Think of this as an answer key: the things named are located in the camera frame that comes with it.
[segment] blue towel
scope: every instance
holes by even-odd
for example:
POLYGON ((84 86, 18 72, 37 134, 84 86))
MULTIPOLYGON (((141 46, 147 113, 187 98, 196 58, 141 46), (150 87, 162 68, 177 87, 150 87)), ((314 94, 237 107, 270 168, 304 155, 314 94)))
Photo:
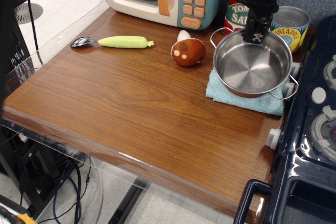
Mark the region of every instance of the blue towel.
MULTIPOLYGON (((285 83, 286 82, 272 91, 272 93, 277 97, 283 98, 282 89, 284 88, 285 83)), ((209 83, 206 88, 206 96, 212 98, 216 102, 227 103, 271 115, 282 116, 285 108, 285 101, 276 99, 270 94, 264 94, 258 98, 244 98, 231 93, 222 84, 214 69, 210 73, 209 83)))

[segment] toy stove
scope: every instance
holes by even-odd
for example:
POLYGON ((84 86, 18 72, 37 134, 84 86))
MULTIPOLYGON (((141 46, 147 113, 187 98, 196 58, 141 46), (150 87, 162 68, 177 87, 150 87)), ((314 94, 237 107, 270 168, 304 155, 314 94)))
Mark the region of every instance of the toy stove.
POLYGON ((276 150, 271 184, 247 183, 235 223, 254 193, 266 195, 261 223, 336 223, 336 16, 319 24, 314 46, 283 129, 267 139, 276 150))

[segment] white knob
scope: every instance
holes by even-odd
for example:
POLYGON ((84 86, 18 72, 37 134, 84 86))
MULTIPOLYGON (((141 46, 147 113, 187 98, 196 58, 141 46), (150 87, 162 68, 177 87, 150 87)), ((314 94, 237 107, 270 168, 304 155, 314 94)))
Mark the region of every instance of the white knob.
POLYGON ((292 82, 287 82, 284 87, 284 89, 282 90, 282 94, 283 94, 283 97, 288 97, 290 96, 291 94, 293 94, 293 90, 295 88, 295 84, 292 83, 292 82))
POLYGON ((266 145, 272 150, 275 150, 277 147, 279 138, 280 138, 281 129, 270 129, 266 141, 266 145))
POLYGON ((311 100, 315 104, 322 104, 327 97, 326 91, 323 88, 317 87, 311 93, 311 100))
POLYGON ((293 76, 294 79, 296 79, 296 77, 298 76, 300 67, 301 67, 301 63, 293 62, 290 75, 293 76))

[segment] toy mushroom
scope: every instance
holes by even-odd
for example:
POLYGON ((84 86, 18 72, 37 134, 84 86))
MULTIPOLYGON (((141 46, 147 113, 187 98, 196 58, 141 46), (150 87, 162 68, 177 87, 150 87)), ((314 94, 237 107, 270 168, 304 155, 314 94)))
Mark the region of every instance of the toy mushroom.
POLYGON ((191 38, 190 34, 182 30, 178 34, 177 42, 172 47, 173 60, 180 66, 189 67, 200 63, 205 57, 206 49, 199 39, 191 38))

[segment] oven door handle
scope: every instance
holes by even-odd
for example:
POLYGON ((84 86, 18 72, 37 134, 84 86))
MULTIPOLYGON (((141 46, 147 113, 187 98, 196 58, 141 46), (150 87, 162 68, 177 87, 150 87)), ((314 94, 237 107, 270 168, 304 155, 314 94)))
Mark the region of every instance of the oven door handle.
POLYGON ((269 196, 272 193, 272 185, 257 179, 251 179, 249 182, 247 182, 243 195, 241 196, 241 200, 239 202, 236 217, 233 222, 234 224, 244 224, 248 209, 251 205, 252 198, 255 193, 269 196))

